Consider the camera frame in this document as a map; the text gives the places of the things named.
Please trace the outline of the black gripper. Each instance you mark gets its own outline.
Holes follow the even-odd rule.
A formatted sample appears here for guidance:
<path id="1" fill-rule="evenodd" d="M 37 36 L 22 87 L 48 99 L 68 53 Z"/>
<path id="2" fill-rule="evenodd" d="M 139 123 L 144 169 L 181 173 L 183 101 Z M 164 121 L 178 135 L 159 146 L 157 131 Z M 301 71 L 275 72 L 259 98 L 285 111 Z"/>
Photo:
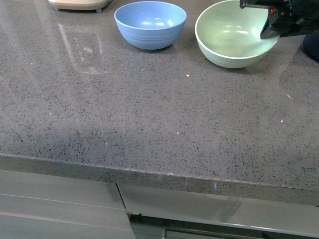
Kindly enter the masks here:
<path id="1" fill-rule="evenodd" d="M 264 8 L 268 17 L 260 33 L 261 39 L 315 33 L 319 30 L 317 0 L 241 0 L 241 9 Z"/>

